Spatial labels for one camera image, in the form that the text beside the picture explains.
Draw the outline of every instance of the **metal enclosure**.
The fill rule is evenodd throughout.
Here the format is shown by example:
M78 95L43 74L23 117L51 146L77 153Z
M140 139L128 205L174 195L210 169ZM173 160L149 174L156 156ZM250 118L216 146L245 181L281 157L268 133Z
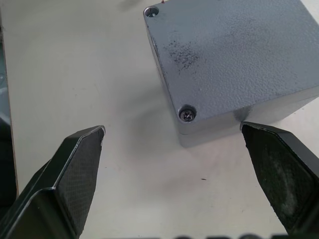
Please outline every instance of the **metal enclosure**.
M300 0L170 0L144 11L180 143L281 120L319 95L319 27ZM191 109L195 117L180 119Z

